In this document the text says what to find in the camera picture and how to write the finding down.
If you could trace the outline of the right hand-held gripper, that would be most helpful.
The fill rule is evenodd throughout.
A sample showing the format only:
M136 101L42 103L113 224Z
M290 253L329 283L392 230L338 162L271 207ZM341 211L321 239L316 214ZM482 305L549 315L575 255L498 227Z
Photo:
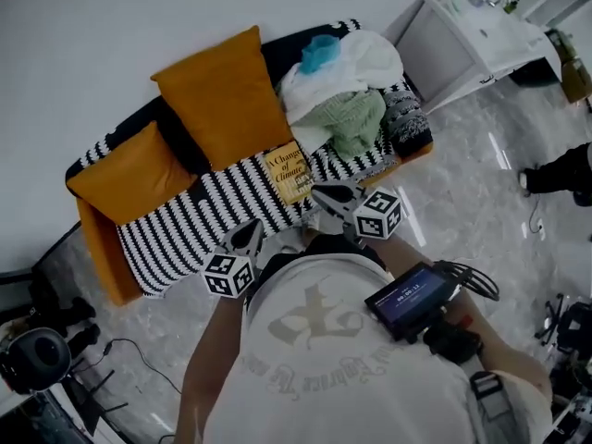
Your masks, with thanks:
M344 237L356 246L388 240L401 222L401 200L382 187L367 189L351 180L328 180L311 189L313 200L341 221Z

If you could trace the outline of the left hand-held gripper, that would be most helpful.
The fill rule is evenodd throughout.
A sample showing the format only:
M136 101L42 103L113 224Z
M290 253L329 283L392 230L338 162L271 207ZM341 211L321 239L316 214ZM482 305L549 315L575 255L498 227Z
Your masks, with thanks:
M246 221L225 234L203 264L203 281L212 294L237 299L258 282L256 260L263 239L260 219Z

